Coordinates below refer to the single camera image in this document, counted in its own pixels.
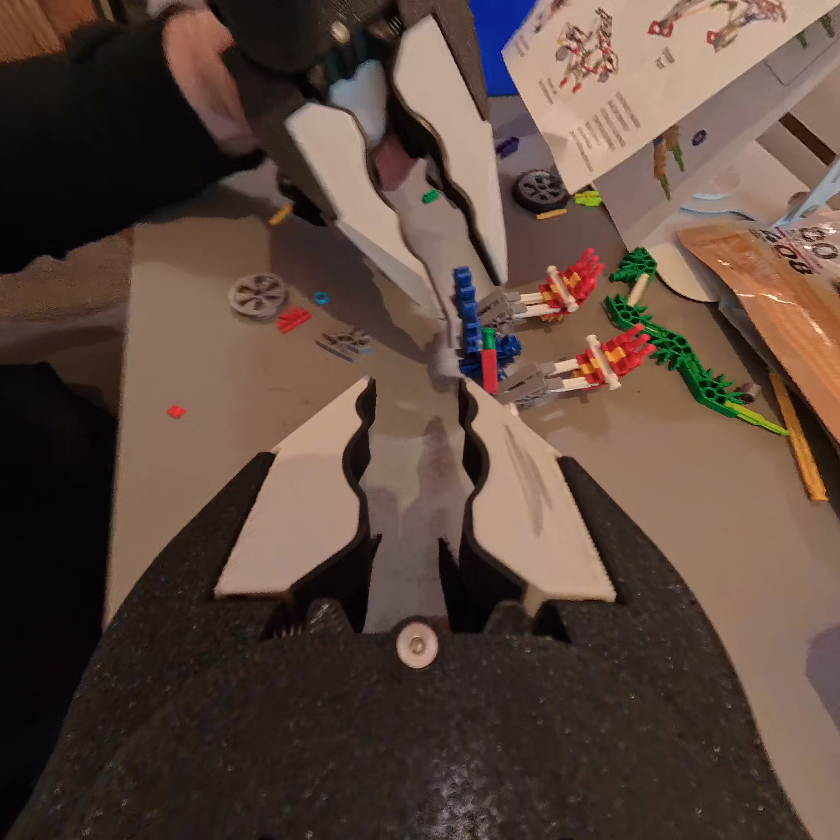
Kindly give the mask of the colourful construction toy model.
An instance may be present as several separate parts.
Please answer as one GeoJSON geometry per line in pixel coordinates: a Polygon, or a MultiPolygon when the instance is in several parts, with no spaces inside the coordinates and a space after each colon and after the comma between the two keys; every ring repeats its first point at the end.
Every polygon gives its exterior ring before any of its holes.
{"type": "Polygon", "coordinates": [[[619,390],[625,378],[656,351],[648,331],[637,323],[607,342],[595,336],[586,338],[583,352],[562,361],[520,361],[522,346],[515,333],[517,326],[534,320],[546,326],[561,323],[579,312],[593,294],[603,265],[594,250],[589,249],[565,271],[555,266],[547,268],[538,291],[527,295],[496,287],[482,296],[471,273],[484,349],[473,356],[463,356],[460,318],[454,300],[454,269],[445,286],[444,303],[449,308],[439,323],[428,362],[436,385],[473,382],[499,404],[517,413],[573,396],[619,390]]]}

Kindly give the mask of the grey half snowflake connector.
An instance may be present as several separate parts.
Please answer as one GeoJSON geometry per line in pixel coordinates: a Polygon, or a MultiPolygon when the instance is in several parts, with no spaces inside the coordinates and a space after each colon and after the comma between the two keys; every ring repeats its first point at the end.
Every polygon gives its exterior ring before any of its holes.
{"type": "Polygon", "coordinates": [[[360,356],[373,352],[371,337],[361,330],[346,330],[339,333],[324,333],[315,345],[348,362],[354,363],[360,356]]]}

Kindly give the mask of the blue snowflake connector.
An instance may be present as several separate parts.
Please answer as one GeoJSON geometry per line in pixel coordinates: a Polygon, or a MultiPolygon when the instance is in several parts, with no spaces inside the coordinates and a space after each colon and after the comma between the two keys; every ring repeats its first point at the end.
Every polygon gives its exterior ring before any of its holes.
{"type": "Polygon", "coordinates": [[[460,318],[461,352],[473,356],[484,349],[483,326],[479,318],[475,287],[467,267],[454,269],[455,306],[460,318]]]}

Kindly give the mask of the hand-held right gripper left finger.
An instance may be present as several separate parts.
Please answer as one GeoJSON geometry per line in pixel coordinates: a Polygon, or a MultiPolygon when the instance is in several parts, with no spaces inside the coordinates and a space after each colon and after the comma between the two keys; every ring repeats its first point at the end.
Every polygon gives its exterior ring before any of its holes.
{"type": "Polygon", "coordinates": [[[217,599],[293,594],[369,530],[361,480],[375,405],[375,382],[362,378],[271,449],[217,599]]]}

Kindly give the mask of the grey spoked pulley wheel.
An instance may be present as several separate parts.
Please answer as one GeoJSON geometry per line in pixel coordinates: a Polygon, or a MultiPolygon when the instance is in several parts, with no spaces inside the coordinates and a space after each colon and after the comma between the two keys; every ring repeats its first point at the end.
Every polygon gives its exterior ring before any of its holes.
{"type": "Polygon", "coordinates": [[[275,319],[288,298],[288,286],[270,272],[241,277],[228,292],[231,310],[247,320],[255,321],[275,319]]]}

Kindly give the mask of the blue plastic bin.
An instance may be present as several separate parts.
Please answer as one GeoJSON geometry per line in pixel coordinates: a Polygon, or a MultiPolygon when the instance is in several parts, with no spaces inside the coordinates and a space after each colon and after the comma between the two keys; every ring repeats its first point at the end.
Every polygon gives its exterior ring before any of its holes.
{"type": "Polygon", "coordinates": [[[512,97],[516,93],[502,52],[536,4],[537,1],[469,1],[491,98],[512,97]]]}

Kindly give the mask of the person's left forearm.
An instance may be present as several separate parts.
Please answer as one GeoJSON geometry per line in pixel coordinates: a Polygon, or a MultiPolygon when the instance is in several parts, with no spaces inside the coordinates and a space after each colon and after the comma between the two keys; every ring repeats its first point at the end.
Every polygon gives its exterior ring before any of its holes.
{"type": "Polygon", "coordinates": [[[258,168],[229,157],[184,100],[163,29],[100,23],[60,55],[2,65],[1,272],[118,234],[258,168]]]}

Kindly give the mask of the wooden pillar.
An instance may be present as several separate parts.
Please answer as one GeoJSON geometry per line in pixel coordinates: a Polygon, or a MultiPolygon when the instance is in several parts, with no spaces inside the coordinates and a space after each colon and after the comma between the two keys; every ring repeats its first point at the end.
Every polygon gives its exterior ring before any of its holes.
{"type": "Polygon", "coordinates": [[[92,1],[1,1],[1,63],[53,55],[98,19],[92,1]]]}

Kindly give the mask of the white instruction booklet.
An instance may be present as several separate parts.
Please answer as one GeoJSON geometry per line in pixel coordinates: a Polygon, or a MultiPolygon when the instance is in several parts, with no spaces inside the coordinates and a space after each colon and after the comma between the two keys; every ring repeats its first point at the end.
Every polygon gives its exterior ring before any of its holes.
{"type": "Polygon", "coordinates": [[[838,7],[743,76],[678,120],[678,139],[654,146],[597,180],[604,205],[630,248],[643,245],[682,208],[739,212],[771,222],[806,185],[759,138],[838,70],[838,7]]]}

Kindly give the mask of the long yellow rod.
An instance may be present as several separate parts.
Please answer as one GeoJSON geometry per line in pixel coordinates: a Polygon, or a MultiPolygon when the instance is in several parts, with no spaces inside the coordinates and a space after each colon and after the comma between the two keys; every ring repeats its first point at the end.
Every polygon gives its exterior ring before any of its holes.
{"type": "Polygon", "coordinates": [[[788,432],[789,446],[791,447],[791,453],[800,481],[804,484],[805,492],[812,502],[828,502],[828,491],[819,472],[817,461],[814,458],[813,450],[811,449],[807,436],[805,436],[804,428],[796,413],[791,393],[776,372],[770,372],[770,381],[776,402],[782,413],[785,429],[788,432]]]}

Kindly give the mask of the toy models instruction sheet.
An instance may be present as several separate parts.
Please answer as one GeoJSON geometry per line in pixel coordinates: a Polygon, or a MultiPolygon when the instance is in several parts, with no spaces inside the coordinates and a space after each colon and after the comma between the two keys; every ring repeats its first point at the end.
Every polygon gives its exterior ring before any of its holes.
{"type": "Polygon", "coordinates": [[[573,193],[625,163],[836,7],[538,3],[502,59],[573,193]]]}

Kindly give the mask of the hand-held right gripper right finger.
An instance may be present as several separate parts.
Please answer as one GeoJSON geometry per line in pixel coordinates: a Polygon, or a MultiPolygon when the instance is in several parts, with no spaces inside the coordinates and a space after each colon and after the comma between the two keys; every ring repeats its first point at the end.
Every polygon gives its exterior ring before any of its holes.
{"type": "Polygon", "coordinates": [[[471,381],[460,383],[459,412],[474,486],[459,557],[467,586],[486,603],[614,603],[560,453],[471,381]]]}

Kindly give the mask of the white metal stand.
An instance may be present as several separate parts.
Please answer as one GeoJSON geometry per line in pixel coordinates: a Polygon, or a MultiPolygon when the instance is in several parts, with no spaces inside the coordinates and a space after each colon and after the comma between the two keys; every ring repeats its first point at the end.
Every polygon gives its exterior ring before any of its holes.
{"type": "Polygon", "coordinates": [[[822,180],[809,194],[796,195],[791,199],[787,213],[775,224],[778,228],[797,225],[818,213],[839,194],[839,155],[828,168],[822,180]]]}

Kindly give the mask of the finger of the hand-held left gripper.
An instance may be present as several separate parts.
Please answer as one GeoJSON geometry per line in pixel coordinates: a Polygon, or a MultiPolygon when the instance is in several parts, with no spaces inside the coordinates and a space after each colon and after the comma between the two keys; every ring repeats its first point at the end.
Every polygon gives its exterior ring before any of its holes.
{"type": "Polygon", "coordinates": [[[428,135],[447,197],[460,209],[469,240],[491,281],[508,284],[508,240],[493,127],[480,113],[467,81],[435,16],[402,36],[393,71],[394,91],[428,135]]]}
{"type": "Polygon", "coordinates": [[[427,269],[408,247],[398,213],[371,179],[356,118],[311,103],[286,120],[286,129],[326,196],[335,227],[417,306],[440,319],[442,304],[427,269]]]}

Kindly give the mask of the person's left hand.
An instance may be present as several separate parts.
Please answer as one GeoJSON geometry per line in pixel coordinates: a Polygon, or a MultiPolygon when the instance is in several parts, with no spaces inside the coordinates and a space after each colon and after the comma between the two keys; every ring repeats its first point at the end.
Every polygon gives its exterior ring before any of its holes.
{"type": "Polygon", "coordinates": [[[223,60],[233,46],[229,30],[207,10],[175,13],[163,29],[168,67],[184,100],[216,146],[239,158],[257,152],[258,140],[223,60]]]}

